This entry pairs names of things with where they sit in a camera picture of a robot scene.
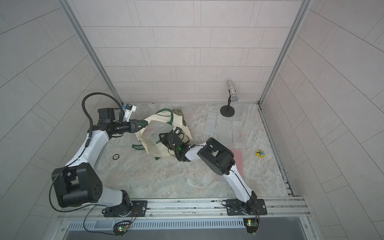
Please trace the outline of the cream canvas tote bag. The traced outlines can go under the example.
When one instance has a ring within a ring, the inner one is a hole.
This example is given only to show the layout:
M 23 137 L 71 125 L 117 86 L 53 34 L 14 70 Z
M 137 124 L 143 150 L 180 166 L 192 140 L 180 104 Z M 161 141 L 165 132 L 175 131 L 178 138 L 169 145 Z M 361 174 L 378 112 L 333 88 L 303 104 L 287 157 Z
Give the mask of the cream canvas tote bag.
M 145 118 L 148 125 L 136 133 L 137 139 L 142 143 L 147 154 L 156 158 L 170 157 L 173 153 L 162 142 L 168 133 L 181 128 L 185 143 L 187 140 L 192 140 L 190 130 L 184 120 L 182 108 L 161 109 L 155 114 Z

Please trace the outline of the translucent pink pencil case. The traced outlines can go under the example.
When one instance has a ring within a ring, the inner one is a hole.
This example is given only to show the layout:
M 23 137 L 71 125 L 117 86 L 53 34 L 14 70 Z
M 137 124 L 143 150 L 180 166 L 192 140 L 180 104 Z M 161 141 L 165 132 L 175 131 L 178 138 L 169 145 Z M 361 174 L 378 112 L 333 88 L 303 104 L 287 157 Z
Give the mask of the translucent pink pencil case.
M 244 176 L 244 160 L 243 160 L 243 152 L 239 149 L 232 149 L 232 153 L 234 154 L 234 160 L 236 162 L 236 166 L 238 172 L 243 177 Z

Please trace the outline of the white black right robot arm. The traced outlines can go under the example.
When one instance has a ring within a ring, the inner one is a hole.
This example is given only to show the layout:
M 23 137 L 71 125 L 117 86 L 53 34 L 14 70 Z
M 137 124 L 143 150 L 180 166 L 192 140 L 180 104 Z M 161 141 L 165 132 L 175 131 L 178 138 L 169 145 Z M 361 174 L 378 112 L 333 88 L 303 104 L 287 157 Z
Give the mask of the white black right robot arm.
M 200 145 L 190 145 L 180 136 L 185 134 L 180 128 L 169 133 L 159 134 L 160 142 L 171 151 L 180 162 L 203 161 L 215 174 L 224 177 L 235 193 L 235 199 L 226 200 L 224 207 L 229 216 L 264 216 L 267 209 L 263 199 L 245 183 L 235 162 L 234 153 L 214 138 Z

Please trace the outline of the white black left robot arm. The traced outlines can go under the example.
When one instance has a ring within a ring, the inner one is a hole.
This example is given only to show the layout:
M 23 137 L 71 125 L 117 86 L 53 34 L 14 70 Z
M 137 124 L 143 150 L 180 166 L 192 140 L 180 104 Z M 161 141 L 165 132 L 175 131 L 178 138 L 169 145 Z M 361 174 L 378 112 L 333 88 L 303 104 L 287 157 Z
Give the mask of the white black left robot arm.
M 102 214 L 107 218 L 136 217 L 138 212 L 128 193 L 104 187 L 95 167 L 110 139 L 139 132 L 148 122 L 132 120 L 130 117 L 136 106 L 115 100 L 117 108 L 99 109 L 99 121 L 94 123 L 86 109 L 86 101 L 97 94 L 88 94 L 82 100 L 83 112 L 89 120 L 88 134 L 75 156 L 64 167 L 52 172 L 50 192 L 56 194 L 60 213 L 100 206 L 104 207 Z

